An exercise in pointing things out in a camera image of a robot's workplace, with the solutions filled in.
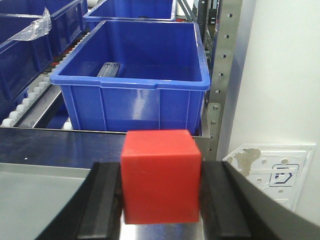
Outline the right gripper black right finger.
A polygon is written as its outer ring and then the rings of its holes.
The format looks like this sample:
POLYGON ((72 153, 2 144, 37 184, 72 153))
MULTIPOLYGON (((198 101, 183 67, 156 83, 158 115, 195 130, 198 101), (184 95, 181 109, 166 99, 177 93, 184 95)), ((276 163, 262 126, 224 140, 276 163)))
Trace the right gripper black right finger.
POLYGON ((206 240, 318 240, 320 227, 272 200, 226 161, 201 164, 206 240))

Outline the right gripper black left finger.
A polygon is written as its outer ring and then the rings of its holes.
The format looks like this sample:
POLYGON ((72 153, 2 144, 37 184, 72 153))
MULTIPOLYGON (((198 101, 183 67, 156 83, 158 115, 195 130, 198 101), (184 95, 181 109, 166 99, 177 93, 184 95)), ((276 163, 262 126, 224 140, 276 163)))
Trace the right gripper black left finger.
POLYGON ((123 194, 120 163, 95 162, 38 240, 118 240, 123 194))

